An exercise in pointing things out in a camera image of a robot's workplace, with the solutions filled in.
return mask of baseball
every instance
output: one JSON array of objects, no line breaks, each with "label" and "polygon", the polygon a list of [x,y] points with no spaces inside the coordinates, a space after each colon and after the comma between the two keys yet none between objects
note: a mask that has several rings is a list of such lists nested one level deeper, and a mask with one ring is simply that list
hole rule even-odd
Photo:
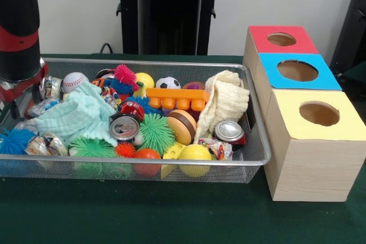
[{"label": "baseball", "polygon": [[71,73],[65,76],[62,82],[63,92],[65,94],[71,93],[84,81],[89,81],[87,77],[82,73]]}]

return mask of towel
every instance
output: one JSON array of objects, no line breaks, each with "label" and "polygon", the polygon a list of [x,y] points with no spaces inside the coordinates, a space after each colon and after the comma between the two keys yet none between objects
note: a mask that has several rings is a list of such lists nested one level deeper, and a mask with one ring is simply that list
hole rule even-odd
[{"label": "towel", "polygon": [[237,73],[225,70],[214,75],[206,81],[205,90],[210,98],[197,122],[195,144],[199,138],[212,135],[220,121],[237,122],[248,108],[249,91]]},{"label": "towel", "polygon": [[101,88],[84,81],[64,103],[34,118],[40,134],[51,131],[67,146],[75,138],[85,137],[104,139],[116,147],[117,141],[109,134],[109,117],[116,111],[101,98],[101,91]]}]

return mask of red square top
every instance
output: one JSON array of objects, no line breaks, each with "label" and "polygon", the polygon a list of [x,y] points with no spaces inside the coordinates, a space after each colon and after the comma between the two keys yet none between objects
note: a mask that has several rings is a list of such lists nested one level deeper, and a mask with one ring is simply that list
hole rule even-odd
[{"label": "red square top", "polygon": [[318,54],[301,26],[249,26],[258,53]]}]

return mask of soccer ball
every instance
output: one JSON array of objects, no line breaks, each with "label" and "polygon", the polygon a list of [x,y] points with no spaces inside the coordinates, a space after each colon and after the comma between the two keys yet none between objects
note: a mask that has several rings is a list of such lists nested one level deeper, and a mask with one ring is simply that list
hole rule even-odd
[{"label": "soccer ball", "polygon": [[166,78],[160,78],[156,82],[156,88],[161,89],[180,89],[181,85],[179,84],[178,80],[176,80],[173,77],[166,77]]}]

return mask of orange plastic toy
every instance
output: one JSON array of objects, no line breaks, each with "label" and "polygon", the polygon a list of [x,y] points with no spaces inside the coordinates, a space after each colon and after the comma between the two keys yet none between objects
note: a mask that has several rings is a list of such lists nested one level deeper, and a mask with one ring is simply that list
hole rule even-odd
[{"label": "orange plastic toy", "polygon": [[150,106],[155,109],[161,106],[174,109],[177,101],[179,110],[188,110],[191,107],[194,111],[203,111],[210,94],[205,90],[150,88],[146,89],[146,96],[150,98]]}]

